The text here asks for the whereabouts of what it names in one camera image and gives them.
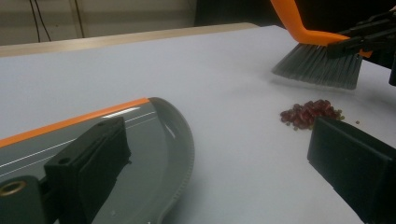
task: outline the table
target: table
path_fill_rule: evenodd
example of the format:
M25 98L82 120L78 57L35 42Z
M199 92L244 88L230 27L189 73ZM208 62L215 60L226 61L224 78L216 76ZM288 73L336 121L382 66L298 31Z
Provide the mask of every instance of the table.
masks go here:
M158 96L185 116L196 150L191 182L163 223L361 223L308 163L310 132L279 112L328 99L345 122L395 147L390 71L363 62L356 90L324 88L271 73L296 45L279 27L185 31L0 48L0 138Z

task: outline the black wire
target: black wire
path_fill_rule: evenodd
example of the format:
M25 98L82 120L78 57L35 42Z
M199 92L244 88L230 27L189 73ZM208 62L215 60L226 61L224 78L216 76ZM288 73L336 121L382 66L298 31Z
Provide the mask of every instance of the black wire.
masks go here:
M30 0L30 7L32 8L33 18L35 18L35 9L33 8L32 0ZM35 19L35 30L37 31L38 43L40 43L41 42L40 32L38 31L38 24L36 19Z
M43 18L41 17L41 11L40 11L40 7L38 6L37 0L35 0L35 5L37 6L38 16L40 17L41 23L43 24L44 30L46 31L46 34L47 34L47 37L49 38L49 41L51 41L50 40L50 34L47 31L47 27L46 27L46 25L43 22Z

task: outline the orange brush handle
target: orange brush handle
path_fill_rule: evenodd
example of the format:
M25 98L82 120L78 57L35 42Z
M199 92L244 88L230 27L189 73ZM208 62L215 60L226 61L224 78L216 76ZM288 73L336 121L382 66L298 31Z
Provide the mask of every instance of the orange brush handle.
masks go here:
M326 47L331 43L349 39L344 35L305 29L294 0L271 0L271 3L286 29L299 43ZM361 55L370 57L371 52L361 51Z

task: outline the brush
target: brush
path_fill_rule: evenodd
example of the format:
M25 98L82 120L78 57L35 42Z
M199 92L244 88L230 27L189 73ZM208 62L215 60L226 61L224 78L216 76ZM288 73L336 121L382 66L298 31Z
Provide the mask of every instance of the brush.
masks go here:
M337 58L328 56L327 46L349 39L348 36L311 31L304 28L294 0L271 0L276 14L299 44L273 69L282 77L322 86L356 89L362 56L371 52L348 54Z

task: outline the gray brush bristles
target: gray brush bristles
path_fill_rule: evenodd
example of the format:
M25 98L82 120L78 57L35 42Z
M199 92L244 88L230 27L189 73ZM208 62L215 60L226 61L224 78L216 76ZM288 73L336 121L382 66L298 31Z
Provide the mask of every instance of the gray brush bristles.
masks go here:
M273 73L317 85L354 90L361 61L359 54L330 59L326 47L298 44L274 67Z

